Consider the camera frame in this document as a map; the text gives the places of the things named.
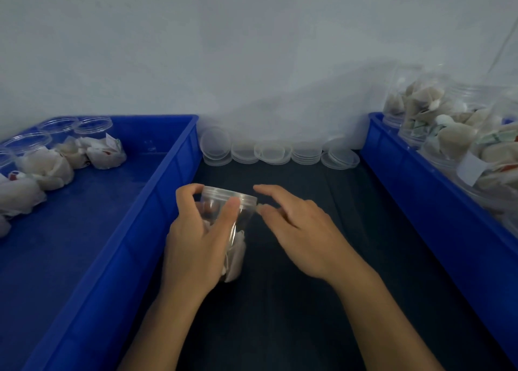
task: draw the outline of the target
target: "blue plastic tray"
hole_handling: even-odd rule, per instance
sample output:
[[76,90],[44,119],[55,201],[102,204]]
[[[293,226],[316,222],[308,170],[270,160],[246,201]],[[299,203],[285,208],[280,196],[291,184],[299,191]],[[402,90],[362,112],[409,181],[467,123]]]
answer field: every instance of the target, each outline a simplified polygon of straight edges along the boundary
[[197,116],[116,116],[128,159],[87,167],[0,241],[0,369],[113,368],[202,157]]
[[369,115],[362,157],[518,366],[518,239]]

